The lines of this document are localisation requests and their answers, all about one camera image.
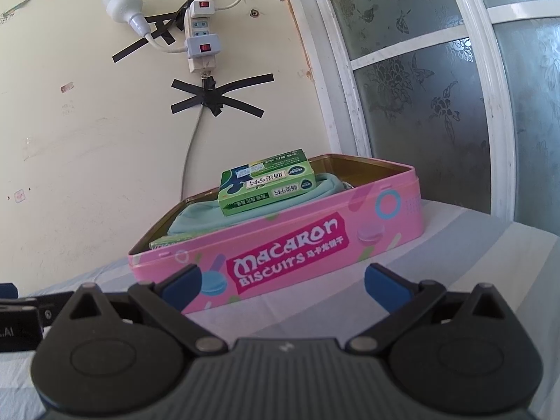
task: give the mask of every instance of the teal fabric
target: teal fabric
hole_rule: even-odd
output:
[[[253,210],[242,211],[231,216],[223,215],[217,200],[189,205],[175,218],[167,234],[212,232],[223,227],[230,227],[250,219],[278,213],[287,208],[311,202],[312,200],[323,199],[323,197],[344,191],[342,182],[332,174],[317,174],[315,178],[317,180],[316,188],[301,196],[291,197],[290,199],[254,208]]]

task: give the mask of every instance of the bed sheet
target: bed sheet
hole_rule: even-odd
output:
[[[453,205],[423,202],[423,236],[369,260],[260,297],[189,316],[230,344],[240,336],[316,338],[341,343],[386,316],[365,292],[363,273],[376,261],[413,281],[436,279],[452,290],[491,282],[516,311],[544,361],[531,410],[560,418],[560,241],[555,235]],[[86,280],[103,291],[134,283],[126,259],[36,294],[76,289]],[[33,420],[43,407],[29,376],[33,352],[0,355],[0,420]]]

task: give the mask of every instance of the black electrical tape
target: black electrical tape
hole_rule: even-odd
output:
[[[171,108],[171,113],[177,113],[177,112],[180,112],[181,110],[185,110],[185,109],[188,109],[190,107],[198,106],[198,105],[202,104],[203,101],[204,101],[204,97],[202,95],[193,96],[192,98],[182,100],[181,102],[178,102],[177,104],[173,104],[171,106],[172,107]]]
[[[156,28],[160,29],[163,28],[165,25],[163,22],[156,22]],[[169,46],[170,44],[173,44],[175,42],[175,38],[173,38],[172,34],[169,32],[169,30],[166,30],[161,37],[163,38],[163,40],[167,43],[167,45]]]
[[[193,95],[198,95],[198,94],[203,95],[204,94],[204,88],[202,88],[201,86],[192,85],[192,84],[186,83],[186,82],[181,82],[180,80],[177,80],[177,79],[175,79],[173,81],[171,86],[172,86],[172,88],[176,88],[177,90],[187,92],[187,93],[191,93]]]
[[[264,110],[259,109],[258,107],[252,106],[237,99],[228,98],[227,96],[221,97],[221,103],[225,104],[226,106],[234,107],[244,112],[251,113],[255,117],[262,118],[264,114]]]
[[[260,83],[273,82],[274,76],[272,74],[256,75],[255,77],[249,77],[247,79],[236,80],[235,82],[229,82],[225,85],[219,86],[216,91],[221,95],[239,88],[245,88],[246,86],[258,85]]]
[[[146,17],[146,21],[148,23],[167,22],[168,20],[174,19],[176,14],[177,12],[160,15],[149,15],[148,17]]]
[[[190,107],[202,104],[212,111],[214,117],[217,117],[220,113],[222,113],[223,106],[226,105],[261,118],[264,114],[264,110],[243,101],[223,96],[222,94],[239,88],[245,88],[246,86],[272,82],[273,80],[274,76],[272,74],[264,74],[247,79],[236,80],[216,88],[216,81],[212,76],[202,79],[202,87],[175,79],[171,84],[173,88],[196,96],[182,100],[177,104],[173,104],[171,106],[171,113],[177,113]]]
[[[164,33],[168,33],[168,30],[169,30],[169,28],[171,28],[173,23],[175,23],[179,29],[181,29],[181,30],[184,29],[182,19],[185,16],[185,11],[187,10],[187,8],[190,6],[190,4],[193,1],[194,0],[187,0],[183,5],[181,5],[181,8],[179,8],[178,11],[176,11],[174,13],[153,15],[153,16],[147,17],[146,20],[148,22],[159,22],[159,21],[166,20],[168,16],[171,16],[170,20],[163,27],[157,28],[155,30],[155,32],[152,33],[152,37],[154,39],[156,39],[159,36],[163,35]],[[130,55],[132,52],[135,52],[136,50],[140,49],[140,47],[144,46],[147,43],[148,43],[148,41],[145,38],[142,38],[141,40],[138,40],[138,41],[132,43],[126,49],[122,49],[120,52],[113,55],[113,62],[116,63],[117,61],[122,60],[127,55]]]

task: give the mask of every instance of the power strip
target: power strip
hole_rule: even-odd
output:
[[[204,36],[211,34],[210,17],[191,17],[191,9],[187,9],[187,20],[185,34],[187,37]],[[204,57],[189,58],[190,72],[211,72],[216,67],[216,56],[206,55]]]

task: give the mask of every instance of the label sticker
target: label sticker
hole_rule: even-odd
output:
[[[67,91],[71,90],[72,88],[74,88],[74,82],[68,82],[66,85],[61,86],[61,92],[66,93]]]
[[[299,188],[300,185],[298,185],[297,183],[294,183],[293,185],[282,186],[281,188],[273,190],[272,196],[273,197],[284,196],[284,194],[289,194],[294,191],[298,191]]]
[[[25,200],[25,193],[23,192],[23,189],[14,192],[13,197],[16,199],[16,204],[23,202]]]
[[[289,171],[288,174],[289,175],[299,175],[299,174],[303,174],[303,172],[305,172],[305,169],[301,166],[293,166]]]
[[[344,220],[332,213],[294,232],[226,261],[241,294],[348,247]]]
[[[259,164],[255,164],[254,166],[247,167],[246,169],[237,171],[236,175],[237,175],[237,178],[240,179],[241,177],[244,177],[245,175],[249,175],[249,174],[252,174],[253,172],[261,171],[262,169],[264,169],[264,164],[259,163]]]
[[[262,177],[245,182],[245,187],[247,189],[255,188],[256,186],[266,185],[271,181],[280,180],[282,178],[285,178],[286,176],[287,176],[286,171],[274,172],[273,174],[263,175]]]

